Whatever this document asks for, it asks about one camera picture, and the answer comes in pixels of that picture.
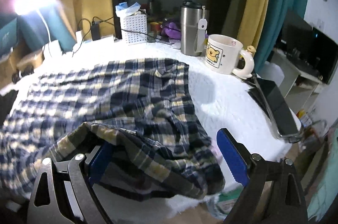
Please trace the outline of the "plaid blue yellow pants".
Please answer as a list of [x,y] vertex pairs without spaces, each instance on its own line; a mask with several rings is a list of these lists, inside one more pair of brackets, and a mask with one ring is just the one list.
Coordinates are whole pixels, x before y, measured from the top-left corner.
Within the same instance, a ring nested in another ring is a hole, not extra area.
[[60,162],[102,139],[174,194],[220,192],[225,178],[195,114],[188,75],[184,62],[143,58],[40,76],[1,127],[1,188],[31,192],[44,158]]

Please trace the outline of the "black flat device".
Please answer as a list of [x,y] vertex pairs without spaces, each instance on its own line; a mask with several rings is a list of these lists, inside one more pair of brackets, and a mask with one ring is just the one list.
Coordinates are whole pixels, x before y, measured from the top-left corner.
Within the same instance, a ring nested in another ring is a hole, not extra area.
[[296,143],[301,139],[292,111],[274,81],[252,76],[246,83],[252,88],[248,94],[270,120],[273,134],[278,139]]

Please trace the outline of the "white textured table cloth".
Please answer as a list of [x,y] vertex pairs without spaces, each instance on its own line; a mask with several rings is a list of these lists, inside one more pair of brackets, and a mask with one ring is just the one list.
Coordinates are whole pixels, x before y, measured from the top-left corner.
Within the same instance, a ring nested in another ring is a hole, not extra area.
[[[100,48],[79,50],[57,60],[48,60],[37,69],[37,74],[29,76],[15,87],[18,97],[13,110],[17,110],[28,97],[39,75],[90,69],[110,61],[144,58],[172,58],[188,64],[188,90],[195,113],[211,138],[216,137],[219,129],[226,127],[248,150],[258,152],[266,159],[280,159],[289,151],[291,145],[274,136],[267,115],[249,96],[248,84],[236,76],[212,71],[202,57],[186,56],[165,44],[127,45],[118,41]],[[97,187],[97,193],[109,216],[125,223],[175,223],[180,219],[189,223],[198,213],[199,201],[181,195],[137,202],[102,187]]]

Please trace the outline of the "white computer desk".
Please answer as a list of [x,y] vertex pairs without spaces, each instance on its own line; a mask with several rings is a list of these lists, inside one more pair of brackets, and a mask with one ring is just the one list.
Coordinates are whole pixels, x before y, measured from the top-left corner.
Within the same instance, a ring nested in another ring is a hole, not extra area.
[[294,113],[302,109],[308,111],[327,85],[315,76],[299,70],[280,49],[273,49],[270,62],[283,71],[284,79],[279,89],[290,109]]

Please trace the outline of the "brown cardboard box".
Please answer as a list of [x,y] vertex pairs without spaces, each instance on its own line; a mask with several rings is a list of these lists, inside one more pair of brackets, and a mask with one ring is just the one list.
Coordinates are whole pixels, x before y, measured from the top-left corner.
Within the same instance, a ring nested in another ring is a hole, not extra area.
[[36,68],[42,65],[44,54],[42,49],[20,56],[13,51],[4,60],[1,60],[0,87],[13,83],[16,84],[21,77],[32,74]]

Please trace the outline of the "black computer monitor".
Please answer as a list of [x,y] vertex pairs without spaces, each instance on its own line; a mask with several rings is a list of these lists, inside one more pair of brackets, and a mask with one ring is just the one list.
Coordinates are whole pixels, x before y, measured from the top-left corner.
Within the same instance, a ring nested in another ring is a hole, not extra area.
[[330,84],[337,69],[337,43],[292,10],[286,12],[276,49],[299,70]]

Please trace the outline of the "white power strip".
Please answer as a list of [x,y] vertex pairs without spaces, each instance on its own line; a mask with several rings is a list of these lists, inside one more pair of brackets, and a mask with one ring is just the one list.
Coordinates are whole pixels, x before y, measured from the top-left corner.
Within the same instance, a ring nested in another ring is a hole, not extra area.
[[115,41],[115,36],[106,36],[96,41],[93,41],[93,40],[83,41],[79,44],[75,44],[72,52],[76,53],[79,50],[84,50],[84,49],[89,49],[89,48],[100,48],[106,44],[114,43],[114,41]]

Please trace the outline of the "white bear cartoon mug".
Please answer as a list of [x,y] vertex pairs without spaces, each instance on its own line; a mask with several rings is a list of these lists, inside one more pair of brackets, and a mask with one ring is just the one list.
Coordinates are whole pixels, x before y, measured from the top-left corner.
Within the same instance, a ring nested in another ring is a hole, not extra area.
[[212,71],[234,74],[241,79],[252,77],[254,59],[238,40],[220,34],[209,35],[205,63]]

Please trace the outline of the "white charger plug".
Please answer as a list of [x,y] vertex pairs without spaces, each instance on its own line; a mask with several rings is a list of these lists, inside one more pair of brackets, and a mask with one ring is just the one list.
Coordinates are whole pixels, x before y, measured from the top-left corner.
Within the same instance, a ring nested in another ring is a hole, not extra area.
[[77,43],[80,43],[83,39],[83,31],[82,30],[79,30],[79,31],[76,31],[76,41]]

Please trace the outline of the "black charger adapter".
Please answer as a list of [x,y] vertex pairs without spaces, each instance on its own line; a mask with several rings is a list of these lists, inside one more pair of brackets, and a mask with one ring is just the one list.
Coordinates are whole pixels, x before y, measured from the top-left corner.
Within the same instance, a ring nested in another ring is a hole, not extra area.
[[90,33],[93,41],[101,39],[100,24],[98,22],[92,22],[90,27]]

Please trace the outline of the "white perforated plastic basket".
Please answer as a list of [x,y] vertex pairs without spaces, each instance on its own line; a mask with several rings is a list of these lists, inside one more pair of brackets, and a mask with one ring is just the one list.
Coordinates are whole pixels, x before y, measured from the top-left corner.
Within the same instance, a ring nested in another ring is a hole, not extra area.
[[147,42],[147,16],[136,14],[120,20],[122,40],[128,44]]

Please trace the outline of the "purple cloth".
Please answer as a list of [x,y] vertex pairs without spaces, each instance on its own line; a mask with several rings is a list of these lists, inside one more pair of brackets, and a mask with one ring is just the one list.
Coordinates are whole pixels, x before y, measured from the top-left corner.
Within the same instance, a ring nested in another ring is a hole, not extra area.
[[162,36],[168,37],[170,39],[180,40],[181,31],[174,22],[163,23]]

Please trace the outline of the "white desk lamp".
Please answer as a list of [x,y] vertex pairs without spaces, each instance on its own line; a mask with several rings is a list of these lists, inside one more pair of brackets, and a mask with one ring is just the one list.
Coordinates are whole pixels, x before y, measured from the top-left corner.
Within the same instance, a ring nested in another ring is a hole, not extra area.
[[68,31],[57,0],[14,0],[13,8],[30,48],[42,49],[47,58],[60,57],[68,48]]

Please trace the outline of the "stainless steel tumbler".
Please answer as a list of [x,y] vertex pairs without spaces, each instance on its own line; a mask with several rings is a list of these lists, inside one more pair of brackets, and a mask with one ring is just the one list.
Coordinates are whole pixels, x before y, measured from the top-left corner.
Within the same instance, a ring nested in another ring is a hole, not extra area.
[[209,11],[205,5],[183,1],[180,7],[180,51],[187,56],[200,56],[204,50]]

